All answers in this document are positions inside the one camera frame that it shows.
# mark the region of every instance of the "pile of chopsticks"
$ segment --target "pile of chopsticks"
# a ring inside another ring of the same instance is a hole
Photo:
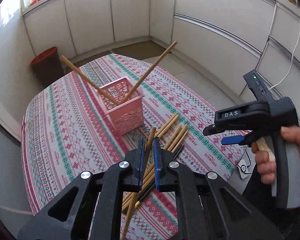
[[[151,130],[148,143],[146,145],[146,151],[149,145],[150,147],[152,146],[153,138],[154,137],[161,138],[166,133],[166,131],[170,129],[170,127],[178,118],[179,116],[177,114],[174,114],[161,127],[161,129],[158,132],[154,134],[155,128]],[[188,133],[188,126],[185,125],[182,128],[181,125],[179,125],[163,149],[173,152],[174,158],[176,158],[178,154],[182,151],[183,148],[182,141],[185,139],[187,133]],[[154,163],[152,162],[149,165],[149,167],[146,169],[145,174],[143,176],[141,191],[139,193],[129,192],[122,201],[122,211],[125,213],[126,209],[128,209],[125,225],[123,228],[122,239],[125,239],[134,209],[140,205],[141,199],[144,199],[146,195],[153,189],[153,187],[154,187]]]
[[[76,72],[78,75],[81,76],[82,79],[87,81],[92,87],[94,87],[101,95],[103,95],[105,98],[108,98],[110,101],[112,101],[117,106],[120,104],[123,104],[126,102],[132,94],[137,90],[137,88],[140,86],[140,84],[145,80],[145,78],[150,74],[150,72],[156,67],[156,65],[167,55],[170,50],[176,46],[177,42],[173,42],[161,55],[160,57],[151,65],[150,68],[147,69],[147,71],[140,77],[140,79],[137,81],[137,83],[130,89],[130,91],[125,95],[125,97],[118,102],[115,98],[113,98],[111,95],[108,95],[106,92],[104,92],[100,87],[98,87],[95,83],[93,83],[85,74],[83,74],[75,65],[71,63],[70,60],[68,60],[65,56],[61,56],[60,60],[65,63],[71,70]]]

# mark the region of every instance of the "white cabinet door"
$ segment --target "white cabinet door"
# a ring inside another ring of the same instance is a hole
[[[224,29],[263,51],[274,0],[176,0],[176,13]]]
[[[174,0],[150,0],[150,36],[171,43]]]
[[[242,76],[258,63],[258,57],[235,42],[176,17],[172,39],[178,41],[176,49],[212,72],[237,95],[246,85]]]
[[[114,42],[110,0],[65,0],[78,54]]]
[[[59,55],[76,56],[64,0],[51,0],[24,16],[29,39],[36,55],[53,46]]]
[[[294,14],[283,5],[279,4],[277,6],[270,36],[284,46],[290,53],[293,52],[298,39],[299,17],[300,15]],[[300,62],[300,40],[294,56]]]
[[[115,41],[149,36],[150,0],[111,0]]]
[[[264,52],[257,71],[272,85],[277,84],[288,72],[291,59],[285,57],[277,48],[269,44]],[[283,97],[290,97],[300,119],[300,71],[295,65],[287,78],[278,86],[277,91]]]

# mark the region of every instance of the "gray handle grip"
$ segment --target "gray handle grip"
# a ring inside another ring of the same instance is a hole
[[[272,184],[272,196],[279,197],[281,200],[286,199],[286,201],[281,201],[277,207],[279,208],[296,208],[300,206],[300,156],[299,150],[296,144],[284,141],[285,156],[282,153],[276,153],[274,150],[274,145],[272,138],[270,136],[265,136],[265,141],[274,153],[277,163],[277,177],[276,181]],[[277,185],[278,182],[281,183],[281,192],[284,196],[277,196]]]

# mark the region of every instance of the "patterned tablecloth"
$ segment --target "patterned tablecloth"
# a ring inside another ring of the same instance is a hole
[[[149,67],[148,63],[111,54],[81,67],[98,86],[129,76],[132,82]],[[144,124],[123,137],[102,111],[95,90],[74,72],[38,94],[29,104],[22,124],[22,157],[26,190],[36,214],[82,171],[98,173],[124,158],[137,147],[151,127],[160,128],[168,118],[179,120],[161,139],[164,145],[177,125],[187,124],[189,134],[178,161],[193,171],[215,171],[228,179],[245,148],[223,146],[224,132],[203,136],[214,120],[216,109],[191,89],[156,67],[141,84]],[[122,228],[125,216],[122,216]],[[178,230],[174,193],[153,191],[134,213],[128,239],[168,239]]]

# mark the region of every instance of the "person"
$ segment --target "person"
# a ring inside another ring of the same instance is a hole
[[[288,142],[296,143],[300,154],[300,128],[297,126],[281,127],[281,136]],[[276,163],[269,160],[266,151],[259,151],[257,143],[251,145],[251,150],[255,154],[257,171],[261,175],[264,184],[271,184],[275,180]]]

